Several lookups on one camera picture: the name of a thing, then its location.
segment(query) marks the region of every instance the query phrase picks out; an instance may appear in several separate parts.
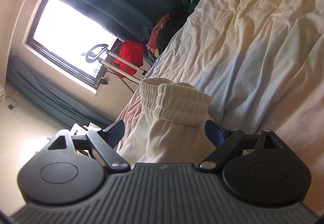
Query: white garment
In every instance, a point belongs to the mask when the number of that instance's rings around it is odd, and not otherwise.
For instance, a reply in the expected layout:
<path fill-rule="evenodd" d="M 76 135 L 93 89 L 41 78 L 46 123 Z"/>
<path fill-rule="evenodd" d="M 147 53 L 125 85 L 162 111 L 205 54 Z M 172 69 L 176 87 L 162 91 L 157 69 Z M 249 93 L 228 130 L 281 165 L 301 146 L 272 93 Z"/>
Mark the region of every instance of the white garment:
<path fill-rule="evenodd" d="M 164 78 L 140 82 L 143 114 L 119 154 L 133 167 L 137 162 L 193 162 L 212 151 L 205 135 L 211 97 L 187 83 Z"/>

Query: air conditioner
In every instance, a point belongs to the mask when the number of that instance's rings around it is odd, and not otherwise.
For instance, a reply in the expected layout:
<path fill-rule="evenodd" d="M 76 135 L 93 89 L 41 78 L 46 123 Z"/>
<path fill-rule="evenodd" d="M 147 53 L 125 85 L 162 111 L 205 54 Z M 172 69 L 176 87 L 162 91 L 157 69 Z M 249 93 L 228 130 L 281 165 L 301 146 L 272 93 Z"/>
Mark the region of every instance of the air conditioner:
<path fill-rule="evenodd" d="M 4 88 L 0 84 L 0 103 L 2 103 L 4 101 L 4 99 L 5 99 Z"/>

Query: bright window light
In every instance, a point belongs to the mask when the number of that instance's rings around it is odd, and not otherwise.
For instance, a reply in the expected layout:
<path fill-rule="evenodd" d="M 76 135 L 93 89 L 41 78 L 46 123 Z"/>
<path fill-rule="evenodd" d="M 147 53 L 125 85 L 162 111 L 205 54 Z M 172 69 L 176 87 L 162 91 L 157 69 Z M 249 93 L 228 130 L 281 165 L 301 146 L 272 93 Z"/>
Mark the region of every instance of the bright window light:
<path fill-rule="evenodd" d="M 107 44 L 111 48 L 117 38 L 67 4 L 48 0 L 34 39 L 50 52 L 96 77 L 101 64 L 98 61 L 87 63 L 82 54 L 98 44 Z M 100 57 L 106 58 L 107 54 L 103 53 Z"/>

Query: silver screw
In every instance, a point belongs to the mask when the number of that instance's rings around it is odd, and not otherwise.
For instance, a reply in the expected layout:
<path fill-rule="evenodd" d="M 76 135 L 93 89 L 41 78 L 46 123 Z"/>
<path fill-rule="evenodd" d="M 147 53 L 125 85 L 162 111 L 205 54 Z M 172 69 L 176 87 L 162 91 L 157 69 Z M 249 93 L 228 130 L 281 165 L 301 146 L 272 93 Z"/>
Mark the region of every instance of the silver screw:
<path fill-rule="evenodd" d="M 128 167 L 127 163 L 124 162 L 115 162 L 113 164 L 111 164 L 111 166 L 116 169 L 116 170 L 122 170 Z"/>
<path fill-rule="evenodd" d="M 216 167 L 216 163 L 214 163 L 212 161 L 204 161 L 204 162 L 200 163 L 199 167 L 202 169 L 211 170 Z"/>

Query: bed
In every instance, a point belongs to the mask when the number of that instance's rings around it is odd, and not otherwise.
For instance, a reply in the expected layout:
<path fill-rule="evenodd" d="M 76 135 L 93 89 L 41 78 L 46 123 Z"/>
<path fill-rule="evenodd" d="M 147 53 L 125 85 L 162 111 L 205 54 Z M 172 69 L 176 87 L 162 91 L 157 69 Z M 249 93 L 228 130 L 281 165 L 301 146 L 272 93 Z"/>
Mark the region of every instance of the bed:
<path fill-rule="evenodd" d="M 201 0 L 147 77 L 187 82 L 212 96 L 225 128 L 271 128 L 307 164 L 304 203 L 324 214 L 324 0 Z M 119 119 L 141 115 L 137 90 Z"/>

